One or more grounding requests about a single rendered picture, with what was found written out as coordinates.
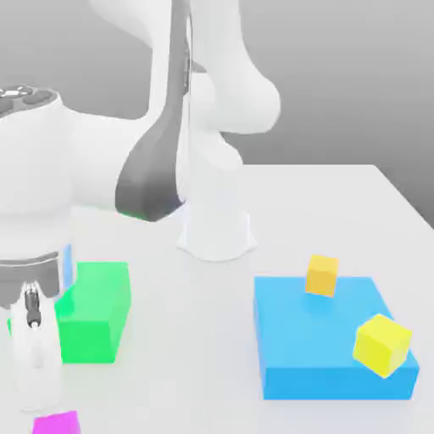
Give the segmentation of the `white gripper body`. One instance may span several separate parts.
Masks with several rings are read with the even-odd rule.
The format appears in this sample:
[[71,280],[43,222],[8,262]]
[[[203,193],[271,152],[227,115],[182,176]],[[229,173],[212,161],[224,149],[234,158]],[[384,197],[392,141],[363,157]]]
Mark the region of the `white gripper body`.
[[23,294],[11,306],[11,338],[19,407],[46,411],[60,400],[62,357],[52,300]]

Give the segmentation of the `small magenta cube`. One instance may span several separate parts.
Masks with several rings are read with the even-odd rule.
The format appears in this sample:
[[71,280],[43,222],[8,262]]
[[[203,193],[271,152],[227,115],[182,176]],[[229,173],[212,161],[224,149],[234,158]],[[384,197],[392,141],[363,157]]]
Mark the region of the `small magenta cube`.
[[71,410],[36,417],[32,434],[81,434],[78,414],[75,410]]

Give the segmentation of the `small orange cube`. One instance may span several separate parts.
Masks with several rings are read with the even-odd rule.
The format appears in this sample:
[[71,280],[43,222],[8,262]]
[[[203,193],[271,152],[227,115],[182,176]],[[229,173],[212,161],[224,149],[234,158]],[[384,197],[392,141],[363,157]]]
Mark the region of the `small orange cube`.
[[333,298],[339,259],[314,254],[309,261],[305,292]]

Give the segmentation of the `small yellow cube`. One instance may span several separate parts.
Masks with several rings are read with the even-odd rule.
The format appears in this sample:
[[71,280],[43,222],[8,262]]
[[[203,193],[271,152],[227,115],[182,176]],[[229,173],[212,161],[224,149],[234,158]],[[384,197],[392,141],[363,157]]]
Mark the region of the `small yellow cube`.
[[382,379],[407,359],[412,331],[384,314],[376,314],[358,327],[353,358]]

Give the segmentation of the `large green box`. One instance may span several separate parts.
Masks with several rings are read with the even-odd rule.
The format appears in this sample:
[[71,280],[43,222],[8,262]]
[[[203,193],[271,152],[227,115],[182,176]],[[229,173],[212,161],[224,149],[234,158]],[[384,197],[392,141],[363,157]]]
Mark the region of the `large green box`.
[[131,306],[128,265],[70,253],[0,260],[0,307],[17,364],[111,363]]

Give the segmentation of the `large blue box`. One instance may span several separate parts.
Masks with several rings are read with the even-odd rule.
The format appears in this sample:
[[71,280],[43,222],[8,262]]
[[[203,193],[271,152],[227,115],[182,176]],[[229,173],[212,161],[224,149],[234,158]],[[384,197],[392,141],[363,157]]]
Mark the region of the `large blue box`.
[[267,400],[408,400],[419,364],[409,354],[387,379],[353,358],[356,331],[391,313],[369,277],[337,280],[333,298],[305,291],[300,276],[257,276],[253,312]]

